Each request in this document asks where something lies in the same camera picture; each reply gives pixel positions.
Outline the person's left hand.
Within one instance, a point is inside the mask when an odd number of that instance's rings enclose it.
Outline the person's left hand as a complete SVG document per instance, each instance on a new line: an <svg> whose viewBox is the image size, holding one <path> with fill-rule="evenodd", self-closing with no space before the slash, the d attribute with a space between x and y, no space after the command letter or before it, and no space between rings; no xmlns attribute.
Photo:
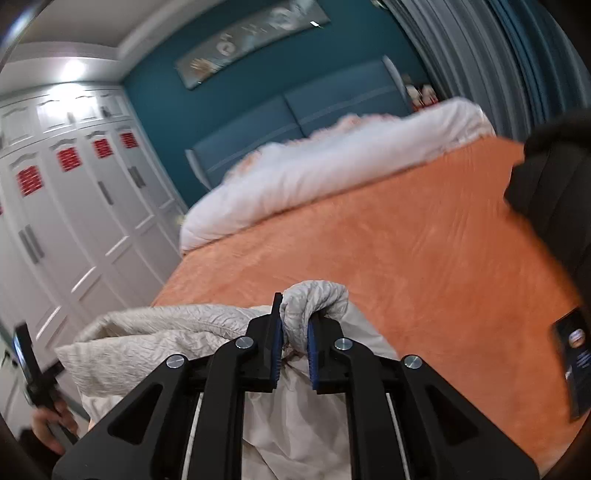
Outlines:
<svg viewBox="0 0 591 480"><path fill-rule="evenodd" d="M78 424L64 400L57 400L52 408L42 406L33 409L32 432L43 445L58 455L63 455L65 449L53 430L60 430L61 427L73 435L78 434Z"/></svg>

